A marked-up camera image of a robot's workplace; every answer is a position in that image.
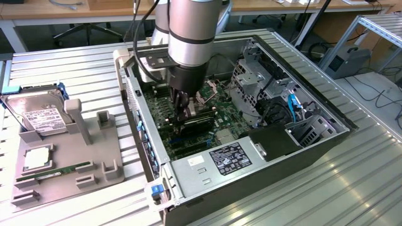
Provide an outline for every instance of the motherboard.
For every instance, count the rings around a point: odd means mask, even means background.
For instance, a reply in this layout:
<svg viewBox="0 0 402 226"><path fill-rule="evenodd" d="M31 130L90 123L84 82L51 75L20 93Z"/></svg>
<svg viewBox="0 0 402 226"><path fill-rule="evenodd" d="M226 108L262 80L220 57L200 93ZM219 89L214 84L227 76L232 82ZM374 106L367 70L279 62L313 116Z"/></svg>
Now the motherboard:
<svg viewBox="0 0 402 226"><path fill-rule="evenodd" d="M191 131L186 136L179 133L180 126L171 121L174 105L167 85L154 86L144 91L163 145L172 160L237 140L251 129L243 118L243 112L232 104L228 95L231 89L234 88L230 83L206 80L196 99L203 102L202 105L210 109L210 113L208 116L198 119L204 122L190 128Z"/></svg>

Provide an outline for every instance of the office chair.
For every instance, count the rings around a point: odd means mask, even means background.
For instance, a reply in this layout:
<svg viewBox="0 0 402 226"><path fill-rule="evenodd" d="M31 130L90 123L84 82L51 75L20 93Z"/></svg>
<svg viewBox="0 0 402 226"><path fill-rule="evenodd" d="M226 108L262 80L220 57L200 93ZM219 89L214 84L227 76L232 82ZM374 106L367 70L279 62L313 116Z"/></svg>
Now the office chair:
<svg viewBox="0 0 402 226"><path fill-rule="evenodd" d="M253 23L257 24L258 22L258 18L261 18L262 16L267 17L267 15L258 15L257 18L253 20ZM277 18L279 20L279 24L278 24L278 29L282 28L282 24L286 20L286 14L282 14L281 16L275 17L275 16L271 16L271 18Z"/></svg>
<svg viewBox="0 0 402 226"><path fill-rule="evenodd" d="M80 30L87 31L87 45L88 46L91 45L91 31L92 30L96 30L96 31L100 31L103 33L116 36L119 38L119 42L123 42L123 35L115 31L110 30L110 28L112 27L110 22L106 23L106 28L96 26L96 24L99 24L99 23L84 23L78 26L75 26L75 24L70 24L70 29L66 32L63 32L62 34L58 34L54 36L55 45L62 47L63 41L60 40L60 38L66 37L67 35L71 35L72 33L79 32Z"/></svg>

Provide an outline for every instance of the power supply label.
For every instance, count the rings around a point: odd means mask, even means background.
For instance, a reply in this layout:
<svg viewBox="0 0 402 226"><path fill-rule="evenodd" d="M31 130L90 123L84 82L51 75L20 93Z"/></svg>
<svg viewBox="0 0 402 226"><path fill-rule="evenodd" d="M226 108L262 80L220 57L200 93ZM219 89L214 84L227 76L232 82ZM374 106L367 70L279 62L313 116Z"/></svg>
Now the power supply label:
<svg viewBox="0 0 402 226"><path fill-rule="evenodd" d="M66 124L58 108L24 112L23 114L38 132L47 132L55 129L66 128Z"/></svg>
<svg viewBox="0 0 402 226"><path fill-rule="evenodd" d="M211 151L210 155L223 176L253 164L238 142Z"/></svg>

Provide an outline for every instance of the slotted aluminum surface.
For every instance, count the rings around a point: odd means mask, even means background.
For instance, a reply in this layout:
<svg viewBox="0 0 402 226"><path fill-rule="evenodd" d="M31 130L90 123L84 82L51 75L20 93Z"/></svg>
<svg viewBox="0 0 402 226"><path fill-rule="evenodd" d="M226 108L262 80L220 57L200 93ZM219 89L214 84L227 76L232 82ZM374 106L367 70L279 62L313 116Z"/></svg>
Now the slotted aluminum surface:
<svg viewBox="0 0 402 226"><path fill-rule="evenodd" d="M366 15L359 24L402 48L402 16L398 14Z"/></svg>
<svg viewBox="0 0 402 226"><path fill-rule="evenodd" d="M305 78L359 126L358 132L314 163L262 191L198 220L192 225L397 225L402 222L402 148L393 131L365 113L330 78L266 30L228 32L219 37L258 34L295 66ZM123 106L118 97L111 52L130 44L112 44L16 54L15 84L63 78L67 92L82 98L84 117L108 109L118 115L126 182L96 192L11 214L7 201L17 145L17 124L5 112L0 139L0 225L162 225L148 210L139 162Z"/></svg>

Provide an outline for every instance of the hard drive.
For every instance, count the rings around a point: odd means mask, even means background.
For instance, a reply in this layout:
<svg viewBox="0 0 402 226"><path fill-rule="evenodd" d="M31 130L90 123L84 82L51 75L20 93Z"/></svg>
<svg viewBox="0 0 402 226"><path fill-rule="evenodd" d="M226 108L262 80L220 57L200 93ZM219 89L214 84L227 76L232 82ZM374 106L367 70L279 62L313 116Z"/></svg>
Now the hard drive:
<svg viewBox="0 0 402 226"><path fill-rule="evenodd" d="M3 106L11 111L24 131L35 130L42 136L66 132L66 124L74 123L64 111L67 99L62 83L24 87L0 96Z"/></svg>

